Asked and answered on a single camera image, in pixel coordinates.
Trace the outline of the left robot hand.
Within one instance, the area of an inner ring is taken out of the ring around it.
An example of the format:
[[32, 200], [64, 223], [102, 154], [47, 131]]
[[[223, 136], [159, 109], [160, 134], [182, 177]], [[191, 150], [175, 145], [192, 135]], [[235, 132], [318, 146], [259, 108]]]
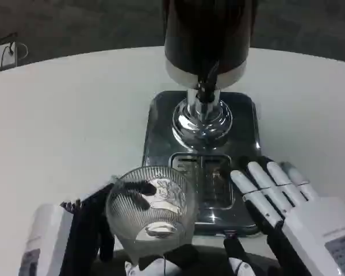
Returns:
[[156, 189], [146, 181], [110, 183], [83, 200], [42, 204], [34, 213], [18, 275], [90, 275], [97, 258], [112, 262], [115, 238], [105, 215], [106, 199], [115, 188], [147, 209], [142, 197]]

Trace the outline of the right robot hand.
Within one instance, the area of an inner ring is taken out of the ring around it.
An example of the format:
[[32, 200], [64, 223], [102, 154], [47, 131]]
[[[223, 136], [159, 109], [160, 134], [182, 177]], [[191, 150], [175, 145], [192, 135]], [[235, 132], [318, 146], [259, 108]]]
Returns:
[[289, 162], [242, 156], [229, 173], [284, 275], [345, 275], [345, 203]]

